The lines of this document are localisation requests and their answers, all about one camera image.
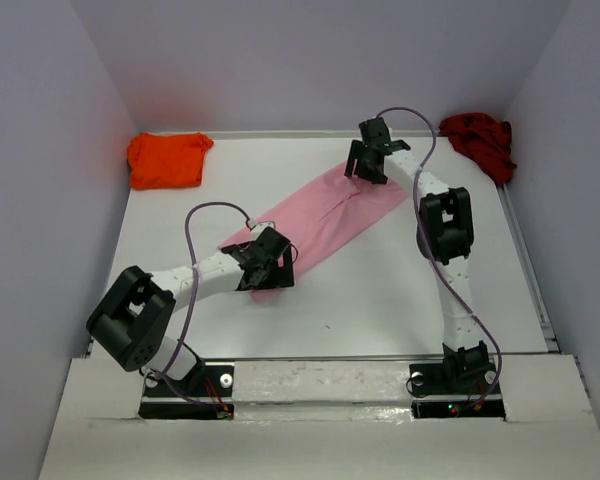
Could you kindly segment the pink t shirt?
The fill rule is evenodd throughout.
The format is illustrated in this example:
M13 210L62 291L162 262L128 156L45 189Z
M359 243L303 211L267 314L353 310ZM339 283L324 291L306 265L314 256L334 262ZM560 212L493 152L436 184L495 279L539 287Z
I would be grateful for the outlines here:
M393 181L375 185L347 178L344 170L344 163L336 165L250 222L272 222L297 248L295 284L408 197Z

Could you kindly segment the orange t shirt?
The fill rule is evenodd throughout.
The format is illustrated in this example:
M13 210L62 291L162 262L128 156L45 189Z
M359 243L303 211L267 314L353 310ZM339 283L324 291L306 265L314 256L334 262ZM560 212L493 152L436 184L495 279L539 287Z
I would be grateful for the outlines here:
M142 133L127 147L130 187L134 190L182 189L202 184L205 157L214 141L202 134Z

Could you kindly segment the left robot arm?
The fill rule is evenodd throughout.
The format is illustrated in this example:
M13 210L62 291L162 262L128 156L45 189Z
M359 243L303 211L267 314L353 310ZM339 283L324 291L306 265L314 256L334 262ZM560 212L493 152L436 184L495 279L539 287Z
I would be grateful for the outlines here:
M86 322L89 335L126 372L145 369L191 398L205 379L205 361L167 335L172 315L192 312L197 300L295 284L299 251L269 223L256 226L247 242L230 244L191 265L149 273L124 269Z

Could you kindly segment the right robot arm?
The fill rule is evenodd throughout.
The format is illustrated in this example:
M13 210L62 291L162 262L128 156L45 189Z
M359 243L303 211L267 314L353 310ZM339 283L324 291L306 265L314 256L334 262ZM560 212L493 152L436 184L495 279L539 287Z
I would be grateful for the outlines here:
M470 194L428 172L405 141L391 138L382 117L361 122L359 129L361 138L351 143L344 175L375 185L393 181L411 193L418 248L436 276L443 359L413 366L407 386L416 398L466 395L482 400L494 389L497 367L470 306L468 259L474 242Z

